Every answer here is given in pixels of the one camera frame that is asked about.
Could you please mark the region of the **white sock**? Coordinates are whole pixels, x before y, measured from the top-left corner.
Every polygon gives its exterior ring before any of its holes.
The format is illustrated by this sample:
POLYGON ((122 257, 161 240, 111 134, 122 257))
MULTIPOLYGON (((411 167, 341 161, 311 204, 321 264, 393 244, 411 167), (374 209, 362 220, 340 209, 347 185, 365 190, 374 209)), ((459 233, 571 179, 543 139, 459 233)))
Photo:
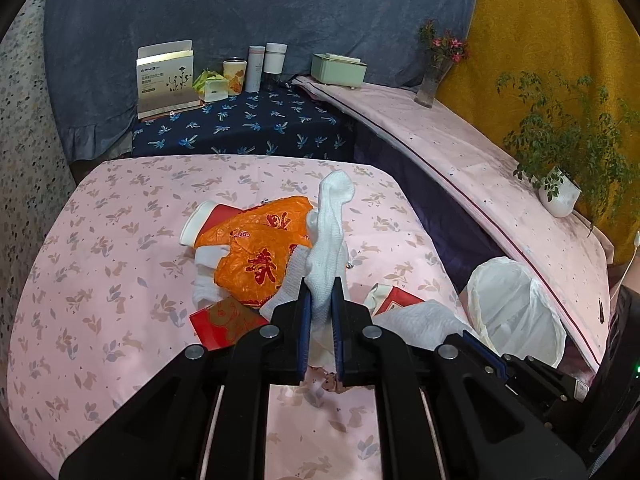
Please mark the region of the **white sock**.
POLYGON ((280 289, 259 310, 263 318, 270 320, 277 306, 295 300, 305 284, 311 293, 312 326, 328 322, 334 281, 345 279, 348 259, 342 209, 354 195, 354 184, 343 170, 333 171, 321 181, 318 207, 306 214, 304 223, 311 248, 295 247, 280 289))

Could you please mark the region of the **orange plastic bag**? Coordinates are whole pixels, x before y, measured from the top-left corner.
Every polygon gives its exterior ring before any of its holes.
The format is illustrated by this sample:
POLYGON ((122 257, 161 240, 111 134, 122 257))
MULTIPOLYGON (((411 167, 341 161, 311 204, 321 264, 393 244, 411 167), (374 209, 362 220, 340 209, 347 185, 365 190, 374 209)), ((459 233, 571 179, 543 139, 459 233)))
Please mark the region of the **orange plastic bag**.
POLYGON ((213 281, 244 306, 259 309, 280 289, 296 247, 309 248, 305 196, 288 196, 244 210, 221 222, 206 220, 194 247, 225 247, 228 255, 215 266, 213 281))

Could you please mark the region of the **red gold envelope packet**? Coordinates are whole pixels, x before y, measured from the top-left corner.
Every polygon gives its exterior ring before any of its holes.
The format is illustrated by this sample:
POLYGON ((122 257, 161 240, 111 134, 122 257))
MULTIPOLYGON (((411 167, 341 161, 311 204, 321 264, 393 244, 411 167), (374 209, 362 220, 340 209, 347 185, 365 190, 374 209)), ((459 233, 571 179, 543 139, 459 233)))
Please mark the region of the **red gold envelope packet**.
POLYGON ((207 350, 233 346, 246 333, 268 323, 257 310, 232 297, 197 310, 189 318, 198 341, 207 350))

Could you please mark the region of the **red white paper cup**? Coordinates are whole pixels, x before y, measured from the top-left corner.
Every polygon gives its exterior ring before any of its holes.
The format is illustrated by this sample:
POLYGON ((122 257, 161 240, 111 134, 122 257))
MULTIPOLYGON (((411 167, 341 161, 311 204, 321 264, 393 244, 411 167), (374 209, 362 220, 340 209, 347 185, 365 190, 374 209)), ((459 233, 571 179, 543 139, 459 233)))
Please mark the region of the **red white paper cup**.
POLYGON ((181 231, 179 242, 182 246, 194 248, 198 237, 207 230, 218 226, 242 212, 241 209, 218 204, 212 200, 201 202, 192 212, 181 231))

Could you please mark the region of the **white lined trash bin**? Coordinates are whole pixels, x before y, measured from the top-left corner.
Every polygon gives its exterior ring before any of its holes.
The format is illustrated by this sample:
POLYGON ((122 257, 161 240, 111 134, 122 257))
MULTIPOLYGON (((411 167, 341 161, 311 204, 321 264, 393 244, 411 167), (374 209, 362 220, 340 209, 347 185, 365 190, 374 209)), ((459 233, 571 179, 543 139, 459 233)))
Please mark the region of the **white lined trash bin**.
POLYGON ((462 304, 480 341, 499 356, 531 356, 556 367, 566 331, 541 281, 524 264, 492 258, 471 274, 462 304))

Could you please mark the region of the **white crumpled tissue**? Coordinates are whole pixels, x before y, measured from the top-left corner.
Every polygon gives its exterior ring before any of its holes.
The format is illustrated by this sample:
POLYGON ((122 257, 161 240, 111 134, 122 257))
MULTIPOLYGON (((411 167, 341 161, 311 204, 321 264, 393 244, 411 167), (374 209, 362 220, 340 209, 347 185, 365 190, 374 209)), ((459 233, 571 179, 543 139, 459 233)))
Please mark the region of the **white crumpled tissue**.
POLYGON ((401 336, 409 346, 434 351, 449 335, 463 335, 468 332, 476 336, 469 324, 435 300, 393 308, 379 313, 372 322, 401 336))

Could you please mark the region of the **black clip on bench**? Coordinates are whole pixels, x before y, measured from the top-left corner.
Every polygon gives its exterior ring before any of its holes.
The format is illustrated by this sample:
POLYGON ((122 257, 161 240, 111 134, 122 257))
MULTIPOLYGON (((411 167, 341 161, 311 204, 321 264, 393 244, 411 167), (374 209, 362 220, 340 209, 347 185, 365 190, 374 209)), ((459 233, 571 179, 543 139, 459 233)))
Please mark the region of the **black clip on bench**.
POLYGON ((604 307, 603 307, 603 302, 602 300, 599 299, 598 301, 598 306, 599 306, 599 322, 600 324, 604 324, 605 322, 605 315, 604 315, 604 307))

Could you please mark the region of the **navy floral cloth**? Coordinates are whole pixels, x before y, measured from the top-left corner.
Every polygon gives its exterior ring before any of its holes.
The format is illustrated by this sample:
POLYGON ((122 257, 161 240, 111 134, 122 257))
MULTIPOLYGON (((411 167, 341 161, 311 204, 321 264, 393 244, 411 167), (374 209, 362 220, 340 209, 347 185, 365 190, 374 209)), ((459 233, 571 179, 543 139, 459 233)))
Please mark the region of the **navy floral cloth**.
POLYGON ((132 127, 134 157, 238 154, 350 162, 354 145, 351 119, 293 86, 244 92, 132 127))

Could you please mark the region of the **pink rabbit print tablecloth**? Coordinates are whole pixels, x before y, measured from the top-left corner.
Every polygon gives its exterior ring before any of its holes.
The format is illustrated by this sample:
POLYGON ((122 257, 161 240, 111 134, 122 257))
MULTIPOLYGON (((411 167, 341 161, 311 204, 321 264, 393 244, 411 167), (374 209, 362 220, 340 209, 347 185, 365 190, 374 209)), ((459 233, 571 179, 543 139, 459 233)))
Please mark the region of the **pink rabbit print tablecloth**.
MULTIPOLYGON (((75 451, 187 344, 197 342, 193 256, 180 232, 204 200, 239 209, 305 195, 343 170, 349 296, 375 284, 436 300, 466 322, 432 240, 393 177, 367 165, 193 155, 104 162, 73 192, 35 260, 14 322, 10 419, 56 479, 75 451)), ((326 391, 323 370, 273 386, 266 479, 379 479, 373 392, 326 391)))

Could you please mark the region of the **pale pink bench cover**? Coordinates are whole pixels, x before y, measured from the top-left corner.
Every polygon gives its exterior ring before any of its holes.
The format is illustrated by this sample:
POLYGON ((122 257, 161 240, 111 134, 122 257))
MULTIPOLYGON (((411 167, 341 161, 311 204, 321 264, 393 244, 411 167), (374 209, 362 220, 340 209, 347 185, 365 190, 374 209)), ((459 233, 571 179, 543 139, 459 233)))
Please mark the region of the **pale pink bench cover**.
POLYGON ((510 258, 544 285, 570 338, 592 370, 603 361, 611 323, 612 244, 572 212, 555 218, 514 177, 515 160, 444 104, 418 104, 410 90, 347 89, 298 76, 296 86, 360 120, 437 182, 510 258), (605 322, 599 322, 602 300, 605 322))

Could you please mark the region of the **mint green tissue box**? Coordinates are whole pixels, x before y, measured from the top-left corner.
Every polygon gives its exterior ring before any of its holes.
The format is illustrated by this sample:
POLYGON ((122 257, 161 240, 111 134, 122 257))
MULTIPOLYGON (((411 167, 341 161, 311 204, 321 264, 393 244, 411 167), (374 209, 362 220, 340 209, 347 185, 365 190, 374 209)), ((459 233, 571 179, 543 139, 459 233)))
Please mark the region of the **mint green tissue box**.
POLYGON ((367 64, 359 58, 332 53, 314 53, 311 59, 311 77, 322 84, 359 88, 363 84, 367 64))

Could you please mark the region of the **green yellow small carton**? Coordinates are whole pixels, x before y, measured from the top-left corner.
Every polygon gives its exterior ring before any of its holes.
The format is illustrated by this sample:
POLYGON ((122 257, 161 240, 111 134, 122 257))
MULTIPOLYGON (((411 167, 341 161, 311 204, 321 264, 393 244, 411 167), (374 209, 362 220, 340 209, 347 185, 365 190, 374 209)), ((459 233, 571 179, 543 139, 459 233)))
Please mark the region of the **green yellow small carton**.
POLYGON ((214 70, 203 70, 193 81, 193 88, 205 104, 223 101, 229 96, 228 80, 214 70))

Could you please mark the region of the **orange printed tin can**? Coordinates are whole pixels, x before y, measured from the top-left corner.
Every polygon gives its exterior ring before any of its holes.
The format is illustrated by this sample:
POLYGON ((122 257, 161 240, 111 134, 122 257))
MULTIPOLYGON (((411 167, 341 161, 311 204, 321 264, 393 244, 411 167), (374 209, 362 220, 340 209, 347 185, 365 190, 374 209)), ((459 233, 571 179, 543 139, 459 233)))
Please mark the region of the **orange printed tin can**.
POLYGON ((238 96, 244 87, 247 62, 242 58, 224 60, 224 79, 228 84, 228 95, 238 96))

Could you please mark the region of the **white cap bottle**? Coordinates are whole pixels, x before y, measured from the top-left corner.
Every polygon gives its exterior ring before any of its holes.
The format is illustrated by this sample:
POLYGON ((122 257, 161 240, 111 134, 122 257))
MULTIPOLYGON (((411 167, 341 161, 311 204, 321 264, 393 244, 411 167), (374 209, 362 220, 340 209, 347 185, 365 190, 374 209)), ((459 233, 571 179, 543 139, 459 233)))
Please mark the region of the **white cap bottle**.
POLYGON ((278 82, 282 74, 287 50, 288 46, 286 44, 279 44, 278 42, 266 43, 264 74, 267 84, 276 84, 278 82))

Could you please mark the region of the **tall white bottle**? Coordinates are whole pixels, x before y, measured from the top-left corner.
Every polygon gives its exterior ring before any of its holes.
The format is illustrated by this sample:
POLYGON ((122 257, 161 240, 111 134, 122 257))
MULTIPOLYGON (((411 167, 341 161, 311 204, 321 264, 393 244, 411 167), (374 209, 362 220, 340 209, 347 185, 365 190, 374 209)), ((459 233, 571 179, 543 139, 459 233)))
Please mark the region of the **tall white bottle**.
POLYGON ((248 93, 257 93, 262 82, 262 66, 264 66, 266 47, 250 46, 246 61, 244 89, 248 93))

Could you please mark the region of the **white open book box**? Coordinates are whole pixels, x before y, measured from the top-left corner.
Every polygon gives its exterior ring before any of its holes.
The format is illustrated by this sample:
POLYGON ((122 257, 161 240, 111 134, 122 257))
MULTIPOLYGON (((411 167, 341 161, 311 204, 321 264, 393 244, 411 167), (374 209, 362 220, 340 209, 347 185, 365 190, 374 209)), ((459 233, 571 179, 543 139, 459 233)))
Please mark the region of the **white open book box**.
POLYGON ((201 104, 193 88, 191 40, 140 47, 137 55, 137 115, 140 120, 201 104))

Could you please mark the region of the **green plant white pot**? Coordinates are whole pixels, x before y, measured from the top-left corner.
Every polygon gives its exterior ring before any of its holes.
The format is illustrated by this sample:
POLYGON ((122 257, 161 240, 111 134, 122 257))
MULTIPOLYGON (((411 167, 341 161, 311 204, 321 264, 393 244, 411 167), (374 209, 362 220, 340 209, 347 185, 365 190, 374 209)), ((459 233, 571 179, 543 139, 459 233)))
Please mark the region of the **green plant white pot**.
POLYGON ((503 140, 518 162, 515 177, 547 200, 572 182, 593 226, 620 212, 639 219, 639 157, 628 153, 639 139, 637 107, 588 75, 568 79, 557 70, 502 73, 496 89, 526 108, 503 140))

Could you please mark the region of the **glass vase pink flowers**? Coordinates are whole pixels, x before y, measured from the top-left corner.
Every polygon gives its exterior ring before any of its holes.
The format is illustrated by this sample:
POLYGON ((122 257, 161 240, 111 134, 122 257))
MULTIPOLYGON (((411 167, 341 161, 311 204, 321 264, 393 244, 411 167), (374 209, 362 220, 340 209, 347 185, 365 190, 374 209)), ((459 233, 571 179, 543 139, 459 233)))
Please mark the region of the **glass vase pink flowers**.
POLYGON ((427 66, 414 100, 432 108, 440 83, 452 66, 468 57, 469 47, 465 40, 454 36, 448 29, 438 32, 434 20, 428 20, 421 26, 419 39, 427 50, 427 66))

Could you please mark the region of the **blue grey backdrop blanket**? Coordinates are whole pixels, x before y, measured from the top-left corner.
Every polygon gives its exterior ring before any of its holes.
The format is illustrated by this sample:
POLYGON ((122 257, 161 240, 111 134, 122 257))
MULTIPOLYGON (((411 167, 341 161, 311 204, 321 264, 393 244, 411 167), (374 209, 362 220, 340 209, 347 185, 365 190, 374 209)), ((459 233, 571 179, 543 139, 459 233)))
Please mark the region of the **blue grey backdrop blanket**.
POLYGON ((196 70, 285 44, 285 76, 306 73, 316 53, 366 63, 367 81, 417 84, 419 27, 434 21, 458 36, 476 0, 47 0, 44 54, 52 110, 69 162, 108 151, 129 129, 138 102, 136 58, 151 44, 188 40, 196 70))

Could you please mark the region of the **mustard yellow curtain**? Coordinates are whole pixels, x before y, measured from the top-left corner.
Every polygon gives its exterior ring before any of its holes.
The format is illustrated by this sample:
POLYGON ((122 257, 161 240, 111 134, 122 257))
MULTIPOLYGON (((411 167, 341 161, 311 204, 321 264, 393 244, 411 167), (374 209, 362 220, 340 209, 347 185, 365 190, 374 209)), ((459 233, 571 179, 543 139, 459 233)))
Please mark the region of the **mustard yellow curtain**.
MULTIPOLYGON (((504 150, 526 108, 497 92, 502 73, 588 75, 639 109, 639 35, 617 0, 476 0, 466 41, 469 57, 450 70, 438 99, 504 150)), ((579 200, 578 209, 587 218, 579 200)), ((639 219, 620 212, 588 222, 613 243, 616 263, 638 255, 639 219)))

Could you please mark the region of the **speckled grey wall cloth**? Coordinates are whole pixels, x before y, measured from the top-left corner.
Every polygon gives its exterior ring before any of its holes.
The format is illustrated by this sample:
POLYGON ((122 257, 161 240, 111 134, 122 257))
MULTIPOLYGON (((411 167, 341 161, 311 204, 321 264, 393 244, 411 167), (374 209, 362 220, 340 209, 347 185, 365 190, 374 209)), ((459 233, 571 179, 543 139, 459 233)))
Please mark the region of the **speckled grey wall cloth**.
POLYGON ((13 322, 40 246, 75 182, 44 66, 47 0, 26 0, 1 41, 1 323, 13 322))

